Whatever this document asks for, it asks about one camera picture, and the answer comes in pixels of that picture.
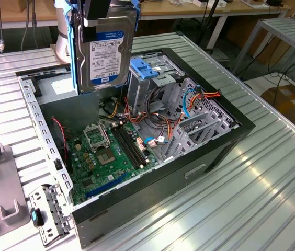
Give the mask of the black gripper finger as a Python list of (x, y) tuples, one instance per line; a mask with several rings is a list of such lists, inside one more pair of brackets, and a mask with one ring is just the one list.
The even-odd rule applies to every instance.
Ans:
[(98, 20), (106, 18), (110, 2), (105, 0), (81, 1), (81, 39), (83, 42), (96, 40)]

